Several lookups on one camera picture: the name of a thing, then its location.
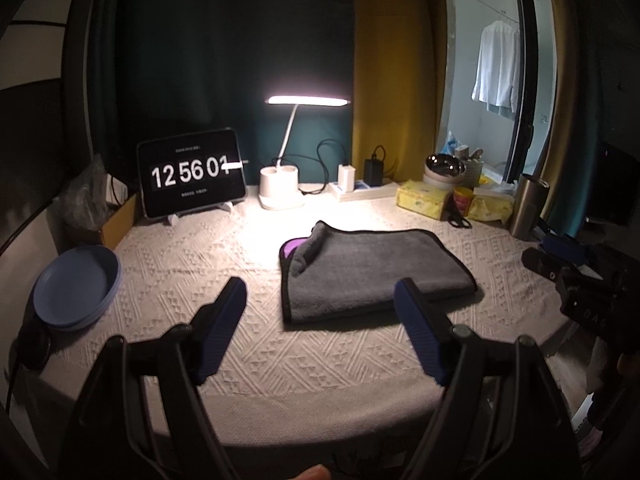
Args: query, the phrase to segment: lamp neck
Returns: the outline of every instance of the lamp neck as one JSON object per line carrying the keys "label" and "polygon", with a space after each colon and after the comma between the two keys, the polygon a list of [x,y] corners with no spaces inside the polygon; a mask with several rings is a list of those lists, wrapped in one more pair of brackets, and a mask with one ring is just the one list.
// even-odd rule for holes
{"label": "lamp neck", "polygon": [[282,157],[284,156],[284,150],[287,149],[287,143],[289,142],[289,136],[291,134],[291,127],[293,125],[293,119],[296,118],[296,112],[298,111],[299,104],[295,104],[293,106],[293,110],[291,111],[291,115],[289,117],[289,124],[287,124],[287,131],[284,134],[284,140],[282,141],[282,147],[280,149],[280,153],[278,154],[278,159],[276,161],[276,168],[280,168],[280,163],[282,161]]}

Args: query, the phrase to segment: lamp base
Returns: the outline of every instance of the lamp base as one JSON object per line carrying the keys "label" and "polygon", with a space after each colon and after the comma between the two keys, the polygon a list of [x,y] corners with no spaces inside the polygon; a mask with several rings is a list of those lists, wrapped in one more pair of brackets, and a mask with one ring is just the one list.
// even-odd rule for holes
{"label": "lamp base", "polygon": [[298,189],[298,168],[269,166],[260,170],[260,205],[270,211],[303,206],[305,199]]}

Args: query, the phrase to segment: stainless steel bowl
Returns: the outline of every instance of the stainless steel bowl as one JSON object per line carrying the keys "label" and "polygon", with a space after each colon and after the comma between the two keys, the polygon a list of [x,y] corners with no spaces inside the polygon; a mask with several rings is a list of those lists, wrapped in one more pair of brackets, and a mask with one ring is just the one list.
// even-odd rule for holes
{"label": "stainless steel bowl", "polygon": [[443,153],[429,155],[424,165],[428,170],[444,177],[456,177],[465,173],[465,165],[459,158]]}

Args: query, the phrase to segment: digital clock display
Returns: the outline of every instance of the digital clock display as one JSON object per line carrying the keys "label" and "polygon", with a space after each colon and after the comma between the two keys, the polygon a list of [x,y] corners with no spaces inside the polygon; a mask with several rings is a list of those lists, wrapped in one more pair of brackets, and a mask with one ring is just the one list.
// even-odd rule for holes
{"label": "digital clock display", "polygon": [[142,142],[138,145],[138,171],[148,218],[240,200],[246,194],[233,130]]}

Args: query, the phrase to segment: blue plate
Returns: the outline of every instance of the blue plate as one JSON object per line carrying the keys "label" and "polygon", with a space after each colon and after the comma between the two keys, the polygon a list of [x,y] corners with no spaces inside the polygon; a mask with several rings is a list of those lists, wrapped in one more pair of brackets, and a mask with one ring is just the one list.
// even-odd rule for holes
{"label": "blue plate", "polygon": [[33,289],[36,314],[59,330],[89,326],[113,301],[120,275],[118,257],[104,246],[83,246],[60,254]]}

